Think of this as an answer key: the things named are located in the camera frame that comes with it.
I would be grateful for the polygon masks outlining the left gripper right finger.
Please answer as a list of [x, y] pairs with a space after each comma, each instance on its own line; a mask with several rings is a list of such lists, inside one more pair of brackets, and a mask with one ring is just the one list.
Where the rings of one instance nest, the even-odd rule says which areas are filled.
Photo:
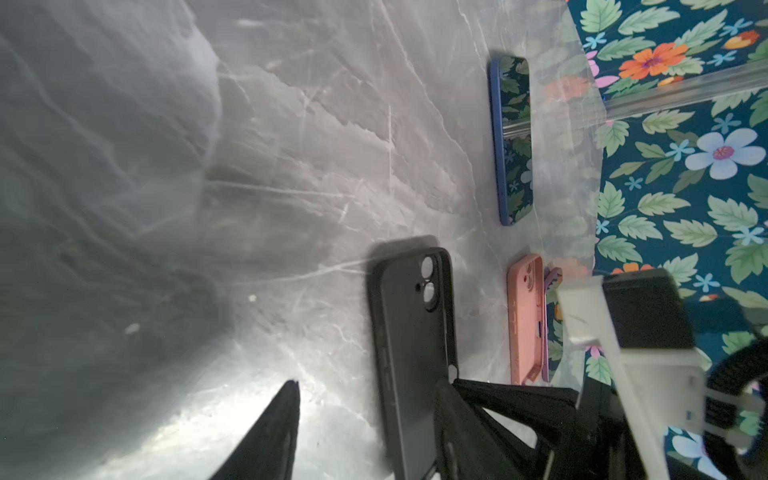
[[443, 479], [542, 479], [572, 426], [577, 399], [568, 388], [438, 381], [438, 473]]

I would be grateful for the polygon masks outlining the dark blue smartphone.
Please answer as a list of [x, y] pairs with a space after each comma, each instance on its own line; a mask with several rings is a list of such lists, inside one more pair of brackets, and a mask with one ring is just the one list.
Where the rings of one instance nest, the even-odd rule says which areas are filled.
[[496, 56], [488, 77], [499, 220], [512, 226], [534, 202], [529, 65], [523, 57]]

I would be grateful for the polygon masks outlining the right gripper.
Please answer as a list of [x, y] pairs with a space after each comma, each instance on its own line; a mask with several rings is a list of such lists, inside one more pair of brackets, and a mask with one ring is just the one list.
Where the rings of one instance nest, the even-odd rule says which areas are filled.
[[[577, 392], [536, 387], [533, 405], [549, 431], [536, 425], [531, 460], [535, 479], [647, 479], [626, 414], [614, 388], [587, 380]], [[546, 435], [554, 433], [554, 438]]]

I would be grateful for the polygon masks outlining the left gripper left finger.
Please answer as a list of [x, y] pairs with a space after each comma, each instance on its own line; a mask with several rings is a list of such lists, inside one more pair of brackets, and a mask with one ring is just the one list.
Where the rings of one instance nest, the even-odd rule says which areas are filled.
[[291, 479], [299, 420], [299, 383], [288, 380], [211, 479]]

